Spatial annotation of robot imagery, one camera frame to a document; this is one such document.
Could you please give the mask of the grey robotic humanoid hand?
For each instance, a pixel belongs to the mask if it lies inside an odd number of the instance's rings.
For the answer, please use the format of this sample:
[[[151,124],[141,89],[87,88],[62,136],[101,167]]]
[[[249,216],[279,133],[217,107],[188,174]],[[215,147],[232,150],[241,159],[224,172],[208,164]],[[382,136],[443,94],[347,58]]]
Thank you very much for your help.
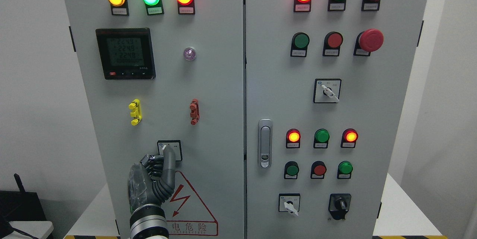
[[[130,211],[145,204],[162,205],[175,189],[176,155],[164,145],[163,155],[146,154],[139,163],[130,168],[128,194]]]

